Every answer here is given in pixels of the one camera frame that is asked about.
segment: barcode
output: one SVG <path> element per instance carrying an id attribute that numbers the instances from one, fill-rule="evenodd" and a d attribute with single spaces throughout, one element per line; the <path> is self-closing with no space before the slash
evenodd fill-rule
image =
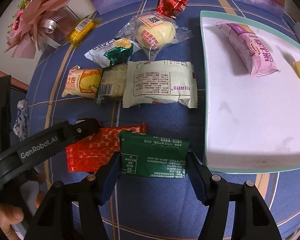
<path id="1" fill-rule="evenodd" d="M 113 83 L 101 83 L 99 86 L 99 96 L 111 96 Z"/>
<path id="2" fill-rule="evenodd" d="M 89 22 L 92 22 L 92 20 L 91 19 L 83 19 L 81 22 L 79 22 L 79 24 L 77 25 L 77 27 L 75 28 L 75 30 L 77 30 L 77 31 L 82 31 L 83 30 L 83 28 L 85 27 L 85 26 L 87 26 L 87 24 L 89 23 Z"/>

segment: fingernail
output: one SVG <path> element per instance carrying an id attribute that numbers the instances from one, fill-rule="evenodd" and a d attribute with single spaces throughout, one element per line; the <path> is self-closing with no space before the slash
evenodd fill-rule
<path id="1" fill-rule="evenodd" d="M 15 208 L 13 208 L 12 212 L 13 212 L 13 216 L 15 217 L 15 219 L 23 218 L 23 212 L 22 212 L 21 208 L 15 207 Z"/>

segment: red candy wrapper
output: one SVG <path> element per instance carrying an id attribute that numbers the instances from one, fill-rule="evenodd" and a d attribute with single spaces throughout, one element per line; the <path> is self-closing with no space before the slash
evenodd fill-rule
<path id="1" fill-rule="evenodd" d="M 169 18 L 176 19 L 186 9 L 188 0 L 159 0 L 157 12 Z"/>
<path id="2" fill-rule="evenodd" d="M 132 130 L 146 133 L 146 123 L 140 126 L 100 128 L 100 132 L 90 135 L 66 147 L 69 172 L 94 172 L 107 164 L 114 152 L 120 152 L 119 132 Z"/>

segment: purple snack package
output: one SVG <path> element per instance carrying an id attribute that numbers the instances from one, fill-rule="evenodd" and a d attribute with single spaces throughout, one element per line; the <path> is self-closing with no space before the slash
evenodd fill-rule
<path id="1" fill-rule="evenodd" d="M 218 23 L 217 27 L 229 38 L 251 77 L 270 75 L 279 71 L 266 46 L 247 25 Z"/>

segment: metal bolt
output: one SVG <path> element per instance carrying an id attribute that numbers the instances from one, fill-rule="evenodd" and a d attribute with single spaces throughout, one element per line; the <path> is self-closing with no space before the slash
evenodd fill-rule
<path id="1" fill-rule="evenodd" d="M 93 181 L 93 180 L 95 180 L 96 179 L 96 176 L 95 175 L 88 175 L 88 177 L 87 177 L 87 180 L 88 181 Z"/>
<path id="2" fill-rule="evenodd" d="M 253 187 L 254 186 L 254 182 L 252 180 L 247 180 L 246 181 L 246 184 L 249 186 L 249 187 Z"/>
<path id="3" fill-rule="evenodd" d="M 213 175 L 213 176 L 212 176 L 212 179 L 213 179 L 214 181 L 220 181 L 220 180 L 221 180 L 221 177 L 220 177 L 219 175 Z"/>
<path id="4" fill-rule="evenodd" d="M 56 181 L 55 183 L 53 183 L 54 187 L 60 187 L 62 185 L 61 181 Z"/>

